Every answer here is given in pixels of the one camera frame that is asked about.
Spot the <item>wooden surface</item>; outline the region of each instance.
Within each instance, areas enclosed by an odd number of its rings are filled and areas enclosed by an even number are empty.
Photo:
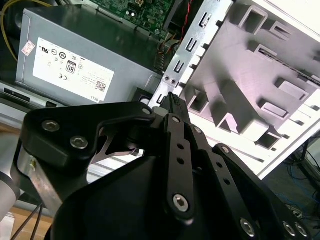
[[[30,211],[22,210],[16,207],[11,208],[10,213],[14,215],[14,225],[12,230],[12,235],[16,233],[18,228],[22,225],[22,223],[27,219],[27,217],[31,214]],[[38,214],[36,213],[28,222],[28,224],[24,227],[22,232],[16,238],[17,240],[30,240],[31,234],[34,230]],[[36,231],[35,240],[43,240],[46,236],[48,229],[52,224],[53,219],[47,216],[42,216],[38,229]]]
[[[20,129],[13,128],[0,122],[0,133],[10,133],[20,135]]]

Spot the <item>motherboard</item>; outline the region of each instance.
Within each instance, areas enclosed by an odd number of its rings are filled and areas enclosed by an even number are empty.
[[[102,9],[159,36],[173,0],[91,0]]]

